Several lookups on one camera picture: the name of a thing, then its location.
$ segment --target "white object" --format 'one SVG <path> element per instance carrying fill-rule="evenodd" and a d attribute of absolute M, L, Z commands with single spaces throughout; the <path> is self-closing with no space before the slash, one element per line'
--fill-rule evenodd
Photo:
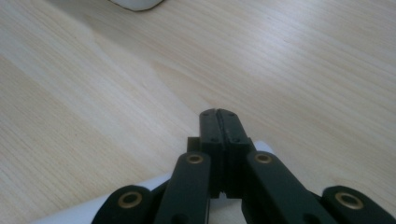
<path fill-rule="evenodd" d="M 263 141 L 255 142 L 254 146 L 259 151 L 266 151 L 274 154 L 274 151 Z M 171 173 L 160 175 L 136 185 L 145 187 L 149 190 L 153 190 L 160 186 L 163 182 L 168 180 L 171 175 Z M 77 206 L 65 209 L 49 217 L 44 217 L 42 219 L 34 221 L 31 224 L 90 224 L 92 223 L 97 211 L 106 201 L 109 195 L 110 194 L 107 194 L 86 203 L 82 203 Z M 211 207 L 218 208 L 229 203 L 234 203 L 236 201 L 237 200 L 226 199 L 224 195 L 222 195 L 219 199 L 211 200 Z"/>
<path fill-rule="evenodd" d="M 131 9 L 132 11 L 141 11 L 150 9 L 161 3 L 162 0 L 111 0 L 113 3 Z"/>

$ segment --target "white base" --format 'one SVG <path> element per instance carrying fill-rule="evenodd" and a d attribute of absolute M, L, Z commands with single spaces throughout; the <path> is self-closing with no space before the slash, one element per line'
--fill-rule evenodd
<path fill-rule="evenodd" d="M 161 3 L 162 0 L 111 0 L 113 3 L 131 9 L 132 11 L 141 11 L 150 9 Z"/>

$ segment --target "screw hole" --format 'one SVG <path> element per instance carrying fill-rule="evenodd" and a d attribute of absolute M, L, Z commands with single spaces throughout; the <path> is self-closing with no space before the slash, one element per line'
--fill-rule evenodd
<path fill-rule="evenodd" d="M 119 198 L 119 207 L 133 208 L 142 202 L 142 195 L 137 191 L 129 191 L 122 194 Z"/>
<path fill-rule="evenodd" d="M 359 210 L 363 208 L 363 202 L 352 194 L 346 192 L 338 192 L 335 199 L 343 206 L 350 209 Z"/>
<path fill-rule="evenodd" d="M 192 164 L 198 164 L 198 163 L 203 162 L 203 161 L 204 161 L 204 158 L 203 158 L 202 156 L 199 156 L 199 155 L 190 155 L 190 156 L 187 158 L 187 161 L 188 161 L 189 163 L 192 163 Z"/>
<path fill-rule="evenodd" d="M 265 154 L 257 154 L 254 157 L 254 160 L 256 160 L 257 162 L 260 162 L 260 163 L 270 163 L 272 161 L 272 158 Z"/>

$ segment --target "wooden table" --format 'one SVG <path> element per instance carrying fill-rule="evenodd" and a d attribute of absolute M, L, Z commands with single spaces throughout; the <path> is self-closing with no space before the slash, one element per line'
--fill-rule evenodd
<path fill-rule="evenodd" d="M 0 222 L 173 170 L 198 115 L 239 115 L 309 189 L 396 216 L 396 2 L 0 1 Z M 210 223 L 243 223 L 240 203 Z"/>

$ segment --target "light wood tabletop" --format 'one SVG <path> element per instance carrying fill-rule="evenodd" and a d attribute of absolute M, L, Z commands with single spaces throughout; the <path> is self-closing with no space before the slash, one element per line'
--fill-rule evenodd
<path fill-rule="evenodd" d="M 172 171 L 209 108 L 396 216 L 395 1 L 0 0 L 0 40 L 1 223 Z"/>

